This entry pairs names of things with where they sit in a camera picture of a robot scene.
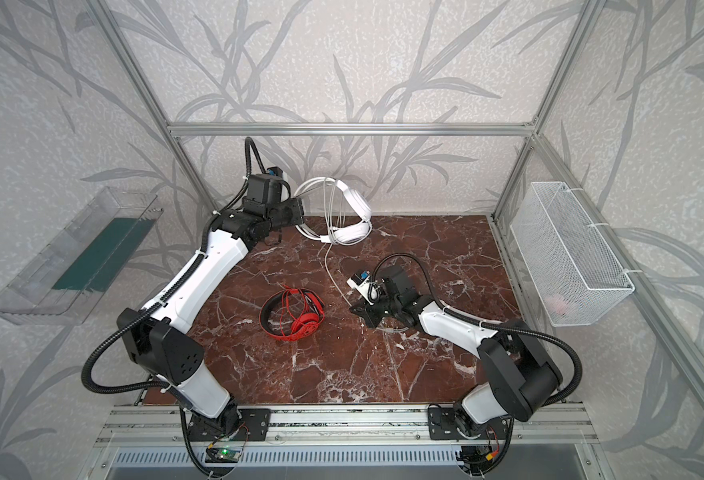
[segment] wall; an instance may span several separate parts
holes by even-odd
[[[704,2],[608,2],[543,132],[704,352]],[[551,179],[526,173],[518,198]],[[704,412],[633,300],[557,333],[619,478],[704,478]]]
[[[0,478],[73,478],[110,408],[78,373],[198,242],[197,196],[77,2],[0,0],[0,289],[105,185],[154,191],[165,213],[81,326],[0,319]],[[105,384],[145,378],[119,348]]]
[[[109,0],[176,122],[525,122],[582,1]],[[296,186],[333,174],[377,212],[493,209],[519,138],[257,138]],[[190,138],[220,198],[240,140]]]

